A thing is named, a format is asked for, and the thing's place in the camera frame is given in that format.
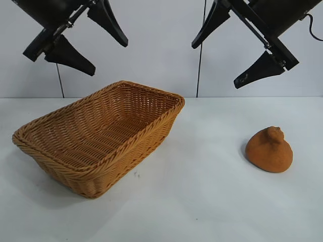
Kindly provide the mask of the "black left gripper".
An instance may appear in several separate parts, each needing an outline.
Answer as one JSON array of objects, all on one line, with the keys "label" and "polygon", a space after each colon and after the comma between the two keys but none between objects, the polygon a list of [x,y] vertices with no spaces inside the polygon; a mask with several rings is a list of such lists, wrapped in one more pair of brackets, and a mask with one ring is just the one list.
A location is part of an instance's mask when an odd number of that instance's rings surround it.
[{"label": "black left gripper", "polygon": [[95,66],[80,54],[62,34],[73,27],[86,10],[87,17],[107,31],[121,46],[128,38],[118,24],[110,2],[103,1],[13,1],[20,9],[43,27],[23,54],[32,61],[41,53],[50,63],[65,65],[93,76]]}]

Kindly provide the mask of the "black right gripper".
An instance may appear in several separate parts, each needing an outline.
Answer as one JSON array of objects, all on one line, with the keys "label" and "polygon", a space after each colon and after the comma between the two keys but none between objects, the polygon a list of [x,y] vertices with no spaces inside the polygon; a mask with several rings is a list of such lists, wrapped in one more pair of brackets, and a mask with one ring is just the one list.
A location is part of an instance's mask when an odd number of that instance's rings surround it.
[{"label": "black right gripper", "polygon": [[263,35],[265,51],[257,61],[234,80],[239,89],[252,82],[271,76],[281,75],[284,69],[290,70],[299,64],[298,59],[279,40],[305,14],[320,1],[213,1],[202,28],[191,43],[196,49],[207,37],[229,18],[230,7],[242,21],[250,21]]}]

